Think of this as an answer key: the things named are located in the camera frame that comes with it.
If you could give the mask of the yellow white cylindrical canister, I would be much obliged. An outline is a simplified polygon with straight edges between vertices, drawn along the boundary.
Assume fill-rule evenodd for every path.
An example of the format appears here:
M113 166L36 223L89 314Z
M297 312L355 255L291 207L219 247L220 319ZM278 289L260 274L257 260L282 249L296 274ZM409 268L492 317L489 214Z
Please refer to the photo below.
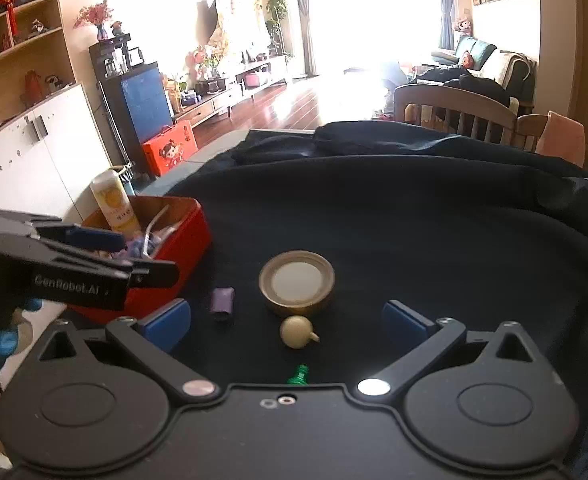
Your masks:
M111 229L123 234L128 240L142 231L115 170L108 169L99 174L91 182L90 188Z

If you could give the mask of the purple small block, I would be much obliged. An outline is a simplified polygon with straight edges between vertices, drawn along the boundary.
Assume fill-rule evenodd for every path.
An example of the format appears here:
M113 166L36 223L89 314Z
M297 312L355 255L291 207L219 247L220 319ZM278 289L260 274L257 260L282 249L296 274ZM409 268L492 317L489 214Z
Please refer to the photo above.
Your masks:
M213 289L209 313L217 322L229 322L233 316L234 288L219 287Z

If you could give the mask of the cream round wooden toy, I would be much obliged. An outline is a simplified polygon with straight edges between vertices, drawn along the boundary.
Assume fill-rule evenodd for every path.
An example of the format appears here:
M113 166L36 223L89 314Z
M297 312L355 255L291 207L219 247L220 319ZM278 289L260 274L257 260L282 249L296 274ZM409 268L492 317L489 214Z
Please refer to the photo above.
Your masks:
M312 323L301 315L292 315L281 323L281 341L291 349L302 349L309 342L319 342L320 337L315 333Z

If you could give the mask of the green plastic toy piece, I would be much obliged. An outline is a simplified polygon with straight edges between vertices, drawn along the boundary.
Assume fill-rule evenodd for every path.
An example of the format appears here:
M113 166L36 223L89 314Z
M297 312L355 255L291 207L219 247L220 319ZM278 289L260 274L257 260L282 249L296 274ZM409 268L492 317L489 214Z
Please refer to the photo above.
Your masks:
M293 386L307 386L308 385L308 372L309 368L307 365L298 365L295 373L292 377L286 381L288 385Z

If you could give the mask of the purple monster toy figure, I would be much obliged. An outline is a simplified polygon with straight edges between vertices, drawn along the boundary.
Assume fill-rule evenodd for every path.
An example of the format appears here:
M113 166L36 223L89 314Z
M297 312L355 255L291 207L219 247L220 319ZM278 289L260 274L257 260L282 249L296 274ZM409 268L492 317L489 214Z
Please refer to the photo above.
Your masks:
M150 259L161 244L163 244L163 239L159 235L155 233L149 235L142 234L126 242L123 255L126 258Z

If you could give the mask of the red metal tin box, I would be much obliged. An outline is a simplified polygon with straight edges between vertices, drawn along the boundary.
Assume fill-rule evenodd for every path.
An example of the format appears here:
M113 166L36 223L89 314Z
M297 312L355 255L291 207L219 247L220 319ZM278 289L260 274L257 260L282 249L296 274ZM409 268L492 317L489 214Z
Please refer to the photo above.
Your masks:
M192 197L129 196L134 214L143 229L152 222L149 257L173 261L179 269L178 281L169 288L130 289L120 310L70 306L84 318L104 325L117 316L145 318L177 298L213 240L203 207Z

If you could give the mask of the white sideboard cabinet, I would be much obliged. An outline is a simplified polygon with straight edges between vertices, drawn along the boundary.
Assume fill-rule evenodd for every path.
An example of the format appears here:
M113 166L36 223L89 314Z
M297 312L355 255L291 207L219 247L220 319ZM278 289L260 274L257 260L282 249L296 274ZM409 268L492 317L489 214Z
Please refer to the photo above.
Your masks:
M82 84L0 129L0 209L82 222L97 210L90 184L110 168Z

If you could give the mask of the orange cartoon gift box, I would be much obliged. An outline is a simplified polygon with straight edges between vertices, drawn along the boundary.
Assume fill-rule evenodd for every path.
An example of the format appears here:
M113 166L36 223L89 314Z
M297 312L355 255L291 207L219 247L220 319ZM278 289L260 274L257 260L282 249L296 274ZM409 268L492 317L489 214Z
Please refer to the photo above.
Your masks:
M188 120L166 126L157 136L144 142L142 150L147 166L155 177L167 174L198 151L198 145Z

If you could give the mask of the dark navy table cloth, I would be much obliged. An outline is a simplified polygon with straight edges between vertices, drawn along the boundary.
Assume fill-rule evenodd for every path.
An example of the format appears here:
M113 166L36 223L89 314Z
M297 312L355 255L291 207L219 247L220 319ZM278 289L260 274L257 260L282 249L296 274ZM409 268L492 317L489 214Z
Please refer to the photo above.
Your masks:
M172 186L210 254L177 358L227 388L113 479L588 479L588 174L394 122L253 132ZM319 342L291 349L263 266L330 261ZM234 288L217 322L211 293ZM398 300L439 331L399 352ZM307 365L308 385L286 382Z

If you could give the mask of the dark cabinet with blue panel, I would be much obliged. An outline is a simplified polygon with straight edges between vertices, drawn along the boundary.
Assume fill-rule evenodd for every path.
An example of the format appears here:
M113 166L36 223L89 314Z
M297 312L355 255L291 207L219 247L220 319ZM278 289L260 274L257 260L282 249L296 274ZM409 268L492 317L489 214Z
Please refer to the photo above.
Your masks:
M151 174L143 144L173 124L172 113L156 62L131 61L137 50L124 34L88 48L96 86L117 152L136 174Z

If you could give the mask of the wooden dining chair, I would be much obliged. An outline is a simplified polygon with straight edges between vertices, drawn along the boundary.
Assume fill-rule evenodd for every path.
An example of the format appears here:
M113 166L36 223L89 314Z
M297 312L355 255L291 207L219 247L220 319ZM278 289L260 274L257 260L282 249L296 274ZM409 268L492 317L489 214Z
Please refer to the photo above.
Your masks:
M471 139L536 152L548 114L521 117L497 101L438 84L406 84L393 94L394 119ZM588 133L582 166L588 171Z

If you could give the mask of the red flowers in vase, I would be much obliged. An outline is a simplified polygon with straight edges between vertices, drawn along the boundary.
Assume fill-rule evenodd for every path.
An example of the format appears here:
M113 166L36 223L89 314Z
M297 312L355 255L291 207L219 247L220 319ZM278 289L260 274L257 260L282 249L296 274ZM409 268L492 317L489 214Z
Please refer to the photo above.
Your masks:
M82 6L74 20L73 27L93 25L96 28L96 37L98 41L107 39L105 23L111 18L112 9L107 0L92 4L92 6Z

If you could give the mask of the low white tv console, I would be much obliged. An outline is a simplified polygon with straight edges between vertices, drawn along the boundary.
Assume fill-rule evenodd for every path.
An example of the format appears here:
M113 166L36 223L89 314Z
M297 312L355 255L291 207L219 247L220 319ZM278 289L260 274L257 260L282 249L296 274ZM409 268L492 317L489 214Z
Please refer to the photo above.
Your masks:
M277 55L261 61L241 63L230 77L196 81L192 90L195 101L173 114L173 122L187 120L199 126L215 115L232 115L232 108L275 84L289 84L289 57Z

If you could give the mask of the dark green sofa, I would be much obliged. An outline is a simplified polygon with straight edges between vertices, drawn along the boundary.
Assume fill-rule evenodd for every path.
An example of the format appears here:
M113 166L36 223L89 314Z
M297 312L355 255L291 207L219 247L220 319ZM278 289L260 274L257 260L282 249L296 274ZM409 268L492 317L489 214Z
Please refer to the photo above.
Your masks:
M495 44L462 36L454 50L438 50L427 63L413 68L413 78L446 82L467 70L492 79L521 105L533 105L537 63L525 54L501 50Z

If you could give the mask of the wooden wall shelf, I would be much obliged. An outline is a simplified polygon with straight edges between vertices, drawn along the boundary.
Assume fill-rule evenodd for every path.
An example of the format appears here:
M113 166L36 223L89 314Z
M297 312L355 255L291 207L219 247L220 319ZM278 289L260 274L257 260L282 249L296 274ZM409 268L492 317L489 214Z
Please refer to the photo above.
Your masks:
M0 128L75 82L59 0L0 0Z

